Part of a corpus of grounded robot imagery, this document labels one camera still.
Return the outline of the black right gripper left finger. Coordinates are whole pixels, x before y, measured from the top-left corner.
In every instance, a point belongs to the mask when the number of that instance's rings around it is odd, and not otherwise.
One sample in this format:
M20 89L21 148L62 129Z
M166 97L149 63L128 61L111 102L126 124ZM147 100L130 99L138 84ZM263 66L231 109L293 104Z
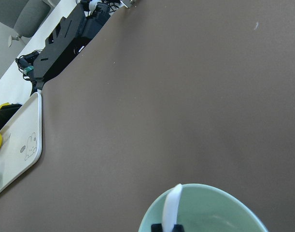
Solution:
M163 228L162 228L162 224L152 224L151 225L151 232L162 232Z

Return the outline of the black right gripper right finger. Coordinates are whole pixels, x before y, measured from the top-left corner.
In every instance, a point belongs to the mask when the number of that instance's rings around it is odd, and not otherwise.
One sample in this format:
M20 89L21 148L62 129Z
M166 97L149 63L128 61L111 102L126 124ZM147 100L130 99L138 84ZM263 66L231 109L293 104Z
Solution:
M175 224L173 227L173 232L185 232L183 225Z

